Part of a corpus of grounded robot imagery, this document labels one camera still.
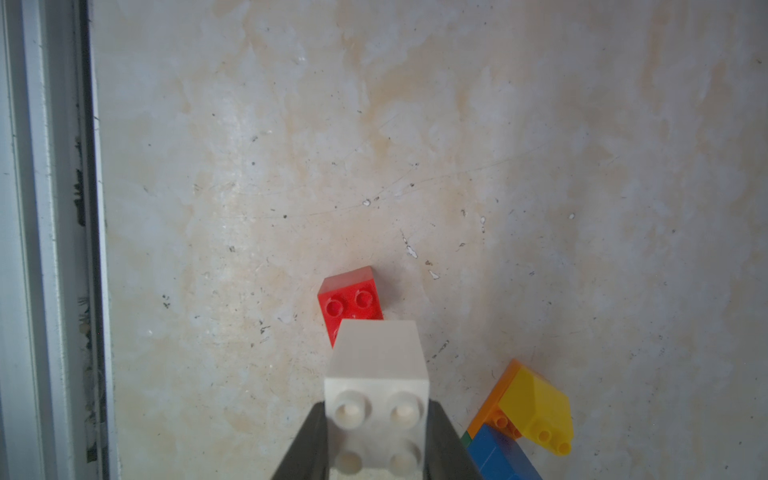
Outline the orange lego plate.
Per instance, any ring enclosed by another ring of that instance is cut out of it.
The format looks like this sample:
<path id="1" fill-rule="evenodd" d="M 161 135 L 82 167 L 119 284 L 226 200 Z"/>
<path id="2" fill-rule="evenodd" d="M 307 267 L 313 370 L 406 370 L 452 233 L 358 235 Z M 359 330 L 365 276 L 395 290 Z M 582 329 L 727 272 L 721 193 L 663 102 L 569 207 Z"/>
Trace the orange lego plate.
<path id="1" fill-rule="evenodd" d="M 513 440 L 518 440 L 522 437 L 520 431 L 498 406 L 499 400 L 506 393 L 510 383 L 521 367 L 522 364 L 518 360 L 512 359 L 494 385 L 466 430 L 471 435 L 472 441 L 481 427 L 485 425 L 492 427 Z"/>

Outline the green lego plate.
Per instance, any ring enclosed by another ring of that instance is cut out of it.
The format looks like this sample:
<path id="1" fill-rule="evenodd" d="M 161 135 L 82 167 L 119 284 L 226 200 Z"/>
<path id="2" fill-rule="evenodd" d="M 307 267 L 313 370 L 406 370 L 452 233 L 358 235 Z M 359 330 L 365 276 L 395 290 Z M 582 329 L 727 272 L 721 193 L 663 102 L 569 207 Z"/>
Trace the green lego plate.
<path id="1" fill-rule="evenodd" d="M 467 431 L 465 431 L 461 436 L 460 441 L 464 448 L 468 448 L 472 442 L 472 437 Z"/>

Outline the blue lego brick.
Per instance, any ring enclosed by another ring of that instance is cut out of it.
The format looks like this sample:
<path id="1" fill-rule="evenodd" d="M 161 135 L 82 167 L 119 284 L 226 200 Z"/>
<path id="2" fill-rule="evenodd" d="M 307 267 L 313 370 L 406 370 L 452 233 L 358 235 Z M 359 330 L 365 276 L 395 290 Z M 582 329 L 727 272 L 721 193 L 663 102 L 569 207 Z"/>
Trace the blue lego brick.
<path id="1" fill-rule="evenodd" d="M 532 463 L 511 438 L 483 425 L 467 447 L 484 480 L 541 480 Z"/>

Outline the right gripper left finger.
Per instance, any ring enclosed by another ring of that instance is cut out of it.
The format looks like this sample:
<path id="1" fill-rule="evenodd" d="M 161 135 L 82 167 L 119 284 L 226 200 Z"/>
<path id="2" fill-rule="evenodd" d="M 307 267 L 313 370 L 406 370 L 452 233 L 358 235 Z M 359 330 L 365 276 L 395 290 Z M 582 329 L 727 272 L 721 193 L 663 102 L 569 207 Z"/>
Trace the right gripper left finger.
<path id="1" fill-rule="evenodd" d="M 328 480 L 328 421 L 325 403 L 315 403 L 285 453 L 273 480 Z"/>

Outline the white lego brick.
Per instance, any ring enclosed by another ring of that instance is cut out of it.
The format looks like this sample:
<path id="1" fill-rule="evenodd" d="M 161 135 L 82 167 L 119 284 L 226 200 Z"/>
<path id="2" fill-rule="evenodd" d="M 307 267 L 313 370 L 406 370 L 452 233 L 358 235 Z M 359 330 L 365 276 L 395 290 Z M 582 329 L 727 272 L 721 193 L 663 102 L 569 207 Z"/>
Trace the white lego brick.
<path id="1" fill-rule="evenodd" d="M 346 475 L 422 470 L 429 390 L 414 321 L 343 320 L 324 379 L 331 465 Z"/>

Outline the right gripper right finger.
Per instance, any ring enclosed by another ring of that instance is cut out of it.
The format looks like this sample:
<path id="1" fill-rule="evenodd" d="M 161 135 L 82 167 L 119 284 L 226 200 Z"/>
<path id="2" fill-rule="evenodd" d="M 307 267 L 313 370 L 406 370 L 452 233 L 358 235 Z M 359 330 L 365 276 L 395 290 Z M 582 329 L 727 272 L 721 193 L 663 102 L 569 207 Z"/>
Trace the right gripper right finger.
<path id="1" fill-rule="evenodd" d="M 425 445 L 424 479 L 481 479 L 444 408 L 435 400 L 429 401 Z"/>

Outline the yellow sloped lego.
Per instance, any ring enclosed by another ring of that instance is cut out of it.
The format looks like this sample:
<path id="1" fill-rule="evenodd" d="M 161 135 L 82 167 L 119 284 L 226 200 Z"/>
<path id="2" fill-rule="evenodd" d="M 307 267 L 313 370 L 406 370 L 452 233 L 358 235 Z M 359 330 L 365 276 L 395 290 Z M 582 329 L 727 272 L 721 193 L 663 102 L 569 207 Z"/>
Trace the yellow sloped lego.
<path id="1" fill-rule="evenodd" d="M 569 397 L 517 362 L 498 400 L 500 410 L 520 434 L 557 456 L 572 451 L 574 427 Z"/>

